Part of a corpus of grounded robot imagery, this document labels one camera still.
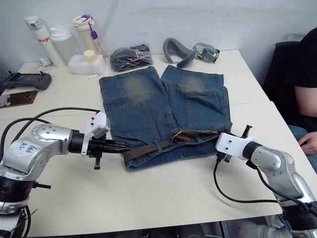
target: white container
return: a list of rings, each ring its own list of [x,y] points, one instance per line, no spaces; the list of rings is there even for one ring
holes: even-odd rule
[[[91,24],[91,27],[95,27],[95,21],[89,15],[77,16],[73,19],[73,24],[80,39],[84,43],[85,50],[93,50],[96,54],[99,54],[99,50],[90,35],[89,23]]]
[[[43,50],[48,54],[51,62],[56,67],[65,66],[62,57],[59,55],[47,28],[43,25],[38,16],[28,16],[24,18],[28,27],[32,30],[34,37],[40,43]]]
[[[73,74],[103,74],[106,63],[102,55],[87,50],[84,55],[75,55],[68,62]]]
[[[50,32],[52,34],[52,40],[55,42],[65,62],[68,63],[73,55],[81,54],[74,37],[69,32],[57,27],[52,27]]]

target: phone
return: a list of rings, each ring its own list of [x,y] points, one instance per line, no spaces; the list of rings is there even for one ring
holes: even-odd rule
[[[38,91],[5,94],[0,96],[0,109],[32,104]]]

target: blue denim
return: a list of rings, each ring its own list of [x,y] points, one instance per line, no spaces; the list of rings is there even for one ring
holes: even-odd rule
[[[230,131],[230,111],[223,75],[186,71],[168,66],[159,78],[154,67],[100,79],[111,135],[138,148],[154,144],[157,150],[128,161],[142,169],[175,160],[216,154],[216,138],[176,141],[160,148],[180,128]]]
[[[296,140],[299,140],[302,138],[304,135],[308,133],[304,128],[296,126],[296,125],[288,125],[290,128],[291,132],[295,136]],[[309,160],[310,164],[312,165],[312,168],[315,170],[317,174],[317,154],[313,155],[306,155],[307,159]]]

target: black controller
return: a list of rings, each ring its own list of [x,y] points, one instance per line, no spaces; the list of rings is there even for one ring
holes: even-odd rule
[[[0,82],[2,87],[11,89],[13,87],[35,87],[38,90],[45,90],[52,81],[52,77],[48,73],[12,73],[10,76]]]

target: jeans pocket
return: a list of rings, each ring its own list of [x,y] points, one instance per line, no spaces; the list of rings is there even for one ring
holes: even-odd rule
[[[128,139],[127,143],[132,143],[131,146],[133,144],[142,146],[138,141],[150,144],[159,140],[159,134],[146,102],[139,102],[133,107],[112,114],[111,127],[116,136]]]
[[[227,101],[222,90],[185,95],[187,125],[192,129],[226,128]]]

